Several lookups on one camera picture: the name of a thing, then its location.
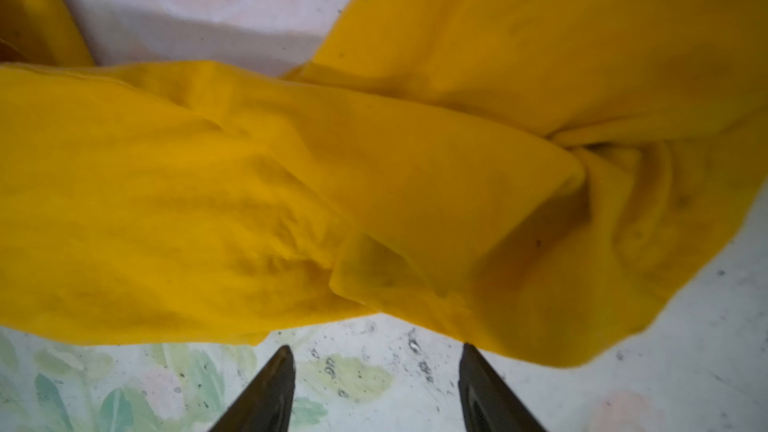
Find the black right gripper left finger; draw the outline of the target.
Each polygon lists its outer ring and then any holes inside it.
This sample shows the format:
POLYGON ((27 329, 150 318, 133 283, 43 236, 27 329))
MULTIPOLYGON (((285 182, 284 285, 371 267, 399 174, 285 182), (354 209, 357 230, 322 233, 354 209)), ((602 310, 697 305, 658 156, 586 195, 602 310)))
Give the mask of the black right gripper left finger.
POLYGON ((296 368, 289 346, 281 346, 210 432, 287 432, 296 368))

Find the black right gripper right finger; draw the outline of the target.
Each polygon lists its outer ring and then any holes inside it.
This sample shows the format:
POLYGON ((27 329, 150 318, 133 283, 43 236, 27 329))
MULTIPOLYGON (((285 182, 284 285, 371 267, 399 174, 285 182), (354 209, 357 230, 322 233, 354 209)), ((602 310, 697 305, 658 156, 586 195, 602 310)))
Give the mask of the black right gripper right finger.
POLYGON ((479 350, 465 343, 459 394, 467 432, 546 432, 479 350))

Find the yellow t shirt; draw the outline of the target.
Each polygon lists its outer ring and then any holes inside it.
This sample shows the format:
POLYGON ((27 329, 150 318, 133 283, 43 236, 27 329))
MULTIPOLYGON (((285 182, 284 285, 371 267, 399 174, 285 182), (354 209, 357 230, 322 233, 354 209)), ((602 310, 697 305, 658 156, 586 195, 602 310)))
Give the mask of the yellow t shirt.
POLYGON ((578 366, 767 177, 767 0, 351 0, 279 78, 1 0, 1 60, 1 323, 76 345, 382 312, 578 366))

